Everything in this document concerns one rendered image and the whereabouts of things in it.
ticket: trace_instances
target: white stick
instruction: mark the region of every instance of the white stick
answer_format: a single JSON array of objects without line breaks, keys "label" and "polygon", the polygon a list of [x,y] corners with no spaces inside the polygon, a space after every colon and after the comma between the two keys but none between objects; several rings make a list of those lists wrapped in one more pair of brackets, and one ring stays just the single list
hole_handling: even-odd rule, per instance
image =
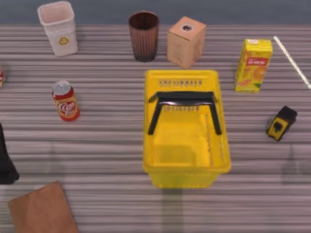
[{"label": "white stick", "polygon": [[281,50],[283,51],[283,53],[286,55],[286,57],[288,58],[288,60],[290,61],[290,63],[292,64],[292,66],[295,68],[295,70],[297,71],[297,73],[299,74],[299,76],[301,77],[301,79],[305,82],[305,84],[307,85],[307,87],[309,89],[311,89],[311,85],[308,81],[308,79],[306,78],[306,76],[302,73],[302,71],[300,70],[299,66],[296,64],[296,62],[293,60],[293,58],[290,56],[290,54],[287,52],[286,48],[284,47],[284,45],[282,44],[282,42],[279,40],[279,38],[277,36],[274,36],[273,39],[276,41],[276,43],[279,45],[279,47],[281,48]]}]

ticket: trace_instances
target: white container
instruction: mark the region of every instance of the white container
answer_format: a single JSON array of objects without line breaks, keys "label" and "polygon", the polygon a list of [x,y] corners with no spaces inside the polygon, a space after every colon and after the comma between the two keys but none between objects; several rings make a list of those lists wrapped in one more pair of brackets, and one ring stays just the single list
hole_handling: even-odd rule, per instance
[{"label": "white container", "polygon": [[58,1],[42,5],[38,8],[38,15],[56,56],[78,51],[74,12],[69,2]]}]

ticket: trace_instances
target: wooden table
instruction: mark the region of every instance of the wooden table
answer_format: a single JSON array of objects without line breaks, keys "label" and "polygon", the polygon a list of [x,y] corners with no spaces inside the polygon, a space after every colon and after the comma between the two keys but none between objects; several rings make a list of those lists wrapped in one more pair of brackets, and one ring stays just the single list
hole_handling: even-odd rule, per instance
[{"label": "wooden table", "polygon": [[[150,63],[133,59],[127,26],[78,27],[79,52],[52,53],[43,29],[0,27],[0,122],[21,178],[0,186],[0,232],[13,233],[6,202],[59,180],[81,233],[309,233],[311,229],[311,90],[274,43],[259,94],[233,81],[246,37],[277,35],[311,76],[308,26],[209,26],[193,69],[219,72],[232,170],[210,189],[160,190],[142,171],[144,72],[177,69],[166,61],[166,31]],[[69,81],[78,121],[58,117],[51,85]],[[265,129],[281,107],[298,111],[279,143]]]}]

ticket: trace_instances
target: soda can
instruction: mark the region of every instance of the soda can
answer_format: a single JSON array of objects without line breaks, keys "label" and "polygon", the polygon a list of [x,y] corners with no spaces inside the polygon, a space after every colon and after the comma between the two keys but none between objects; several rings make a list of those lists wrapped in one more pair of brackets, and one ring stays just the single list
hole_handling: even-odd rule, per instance
[{"label": "soda can", "polygon": [[4,86],[4,83],[5,83],[4,71],[2,67],[0,67],[0,88]]},{"label": "soda can", "polygon": [[79,117],[80,110],[70,83],[67,81],[54,83],[52,86],[52,96],[62,120],[74,121]]}]

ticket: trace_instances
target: brown cup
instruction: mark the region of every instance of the brown cup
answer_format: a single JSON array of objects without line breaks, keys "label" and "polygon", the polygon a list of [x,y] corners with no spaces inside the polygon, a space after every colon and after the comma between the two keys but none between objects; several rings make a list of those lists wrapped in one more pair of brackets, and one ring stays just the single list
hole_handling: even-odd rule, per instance
[{"label": "brown cup", "polygon": [[148,11],[133,14],[129,20],[133,54],[139,62],[150,62],[156,57],[159,29],[158,17]]}]

